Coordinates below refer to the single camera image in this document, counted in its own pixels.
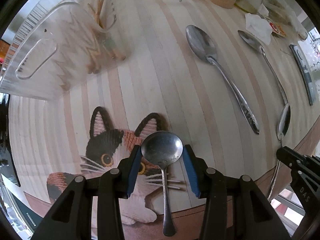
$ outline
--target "snack package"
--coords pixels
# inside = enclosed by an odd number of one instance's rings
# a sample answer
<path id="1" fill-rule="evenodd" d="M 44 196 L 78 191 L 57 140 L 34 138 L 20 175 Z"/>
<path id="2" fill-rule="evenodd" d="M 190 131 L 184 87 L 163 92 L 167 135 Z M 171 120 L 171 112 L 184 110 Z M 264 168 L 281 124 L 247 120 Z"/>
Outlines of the snack package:
<path id="1" fill-rule="evenodd" d="M 271 20 L 267 16 L 264 16 L 264 18 L 270 24 L 273 33 L 278 34 L 278 35 L 285 37 L 285 38 L 288 37 L 287 34 L 285 33 L 285 31 L 283 30 L 282 25 L 280 23 L 274 22 L 273 20 Z"/>
<path id="2" fill-rule="evenodd" d="M 306 29 L 302 26 L 294 10 L 289 4 L 294 0 L 263 0 L 263 5 L 268 9 L 268 17 L 277 23 L 291 25 L 300 37 L 305 40 L 308 36 Z"/>

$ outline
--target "red logo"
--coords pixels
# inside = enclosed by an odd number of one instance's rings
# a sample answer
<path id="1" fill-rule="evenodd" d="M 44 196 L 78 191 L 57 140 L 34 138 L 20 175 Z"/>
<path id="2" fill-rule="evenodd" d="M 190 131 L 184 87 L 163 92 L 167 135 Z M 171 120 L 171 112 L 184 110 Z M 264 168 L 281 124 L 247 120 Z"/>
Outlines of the red logo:
<path id="1" fill-rule="evenodd" d="M 270 26 L 271 26 L 271 28 L 272 28 L 276 33 L 279 32 L 278 27 L 277 27 L 274 23 L 270 23 Z"/>

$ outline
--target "screw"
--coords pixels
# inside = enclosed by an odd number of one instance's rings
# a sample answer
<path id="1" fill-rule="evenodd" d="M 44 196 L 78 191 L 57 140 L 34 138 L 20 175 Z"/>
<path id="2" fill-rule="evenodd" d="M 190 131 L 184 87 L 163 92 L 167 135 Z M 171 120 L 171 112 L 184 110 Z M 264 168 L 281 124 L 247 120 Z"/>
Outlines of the screw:
<path id="1" fill-rule="evenodd" d="M 246 182 L 249 182 L 251 180 L 251 178 L 248 175 L 243 175 L 242 179 Z"/>
<path id="2" fill-rule="evenodd" d="M 75 178 L 75 182 L 81 182 L 81 181 L 83 181 L 83 179 L 84 179 L 83 176 L 77 176 L 77 177 Z"/>
<path id="3" fill-rule="evenodd" d="M 120 170 L 118 168 L 113 168 L 113 169 L 110 170 L 110 174 L 112 174 L 112 175 L 116 175 L 119 172 L 120 172 Z"/>
<path id="4" fill-rule="evenodd" d="M 207 168 L 206 171 L 208 174 L 215 174 L 216 173 L 216 170 L 214 168 Z"/>

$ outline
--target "black clamp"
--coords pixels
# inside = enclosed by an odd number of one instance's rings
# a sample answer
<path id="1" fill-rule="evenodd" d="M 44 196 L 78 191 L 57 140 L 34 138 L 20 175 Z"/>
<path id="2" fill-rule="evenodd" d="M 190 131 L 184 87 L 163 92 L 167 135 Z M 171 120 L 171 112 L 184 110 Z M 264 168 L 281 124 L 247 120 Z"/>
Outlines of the black clamp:
<path id="1" fill-rule="evenodd" d="M 31 239 L 91 239 L 92 199 L 98 196 L 98 239 L 124 240 L 119 198 L 127 199 L 133 192 L 141 157 L 140 146 L 135 145 L 129 158 L 122 159 L 117 168 L 101 177 L 75 177 L 47 212 Z"/>
<path id="2" fill-rule="evenodd" d="M 292 239 L 320 238 L 320 158 L 300 155 L 289 147 L 277 150 L 278 160 L 291 169 L 290 186 L 306 214 Z"/>
<path id="3" fill-rule="evenodd" d="M 224 176 L 197 158 L 190 145 L 183 149 L 190 186 L 198 198 L 207 198 L 199 240 L 291 239 L 275 210 L 248 176 Z M 233 227 L 227 230 L 227 196 L 233 199 Z"/>

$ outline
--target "tissue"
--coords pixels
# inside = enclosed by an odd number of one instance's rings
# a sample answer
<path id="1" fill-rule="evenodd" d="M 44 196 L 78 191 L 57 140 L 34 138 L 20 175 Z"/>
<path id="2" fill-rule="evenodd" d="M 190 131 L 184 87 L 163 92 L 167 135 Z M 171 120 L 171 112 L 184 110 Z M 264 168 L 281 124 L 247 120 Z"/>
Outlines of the tissue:
<path id="1" fill-rule="evenodd" d="M 266 45 L 270 44 L 272 28 L 268 21 L 262 19 L 259 15 L 251 13 L 245 14 L 245 29 Z"/>

